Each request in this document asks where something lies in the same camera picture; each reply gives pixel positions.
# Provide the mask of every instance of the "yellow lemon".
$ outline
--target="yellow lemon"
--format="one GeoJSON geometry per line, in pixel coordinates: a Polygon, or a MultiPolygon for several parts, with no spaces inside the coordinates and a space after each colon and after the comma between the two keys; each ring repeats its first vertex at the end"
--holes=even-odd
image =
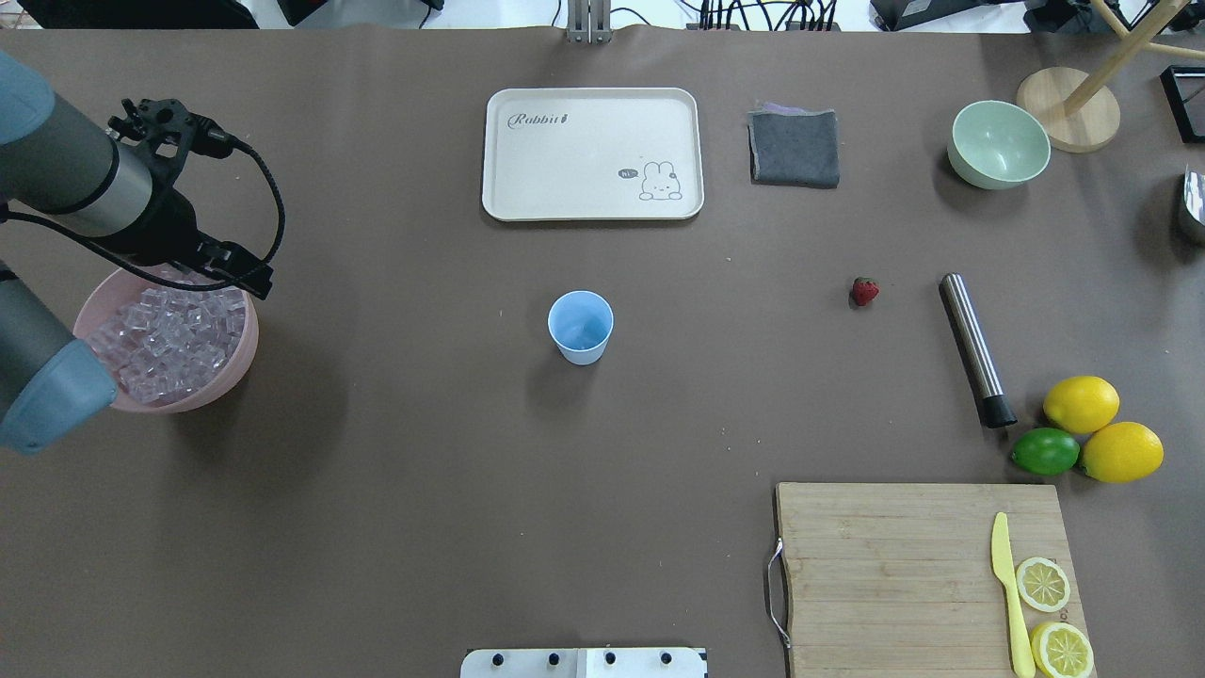
{"type": "Polygon", "coordinates": [[[1044,621],[1034,629],[1029,645],[1034,664],[1051,678],[1087,678],[1095,660],[1088,637],[1070,624],[1044,621]]]}
{"type": "Polygon", "coordinates": [[[1133,421],[1119,421],[1097,431],[1083,444],[1080,466],[1104,483],[1146,478],[1163,465],[1163,443],[1154,431],[1133,421]]]}
{"type": "Polygon", "coordinates": [[[1113,385],[1099,377],[1064,379],[1046,394],[1042,411],[1054,426],[1074,436],[1084,436],[1109,425],[1122,401],[1113,385]]]}
{"type": "Polygon", "coordinates": [[[1071,600],[1071,583],[1057,562],[1031,558],[1017,566],[1017,592],[1036,611],[1058,612],[1071,600]]]}

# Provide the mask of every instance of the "mint green bowl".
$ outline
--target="mint green bowl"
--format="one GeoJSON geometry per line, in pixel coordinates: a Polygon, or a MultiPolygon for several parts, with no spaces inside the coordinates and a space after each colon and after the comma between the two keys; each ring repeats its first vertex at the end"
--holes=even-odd
{"type": "Polygon", "coordinates": [[[1051,140],[1024,108],[1006,101],[975,101],[954,118],[946,153],[958,176],[971,185],[1015,188],[1046,169],[1051,140]]]}

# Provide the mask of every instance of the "lemon slice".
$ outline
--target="lemon slice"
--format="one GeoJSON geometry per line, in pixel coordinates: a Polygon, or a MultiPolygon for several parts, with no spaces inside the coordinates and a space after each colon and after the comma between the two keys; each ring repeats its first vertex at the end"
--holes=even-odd
{"type": "Polygon", "coordinates": [[[1039,624],[1030,647],[1038,668],[1051,678],[1088,678],[1092,674],[1092,645],[1083,631],[1070,624],[1039,624]]]}
{"type": "Polygon", "coordinates": [[[1071,584],[1058,564],[1031,558],[1017,566],[1017,592],[1036,611],[1058,612],[1071,600],[1071,584]]]}

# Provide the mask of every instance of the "bowl of ice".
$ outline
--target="bowl of ice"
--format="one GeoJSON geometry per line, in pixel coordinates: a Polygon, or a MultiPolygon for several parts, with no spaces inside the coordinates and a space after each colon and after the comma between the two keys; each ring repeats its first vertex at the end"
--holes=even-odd
{"type": "MultiPolygon", "coordinates": [[[[153,271],[184,283],[210,283],[167,266],[153,271]]],[[[259,346],[251,295],[236,287],[188,291],[125,270],[88,296],[72,332],[92,347],[117,382],[112,407],[171,414],[218,400],[247,375],[259,346]]]]}

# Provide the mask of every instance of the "metal muddler handle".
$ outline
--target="metal muddler handle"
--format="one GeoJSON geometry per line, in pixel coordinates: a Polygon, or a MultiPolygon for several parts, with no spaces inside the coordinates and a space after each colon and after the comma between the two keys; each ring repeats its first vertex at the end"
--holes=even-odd
{"type": "Polygon", "coordinates": [[[966,372],[971,388],[982,405],[983,425],[988,429],[1003,429],[1017,424],[1017,418],[1004,396],[1004,388],[1000,387],[1000,378],[995,375],[995,365],[992,364],[987,342],[983,341],[983,331],[980,329],[963,276],[957,272],[947,273],[941,278],[939,287],[950,309],[956,338],[966,355],[966,372]]]}

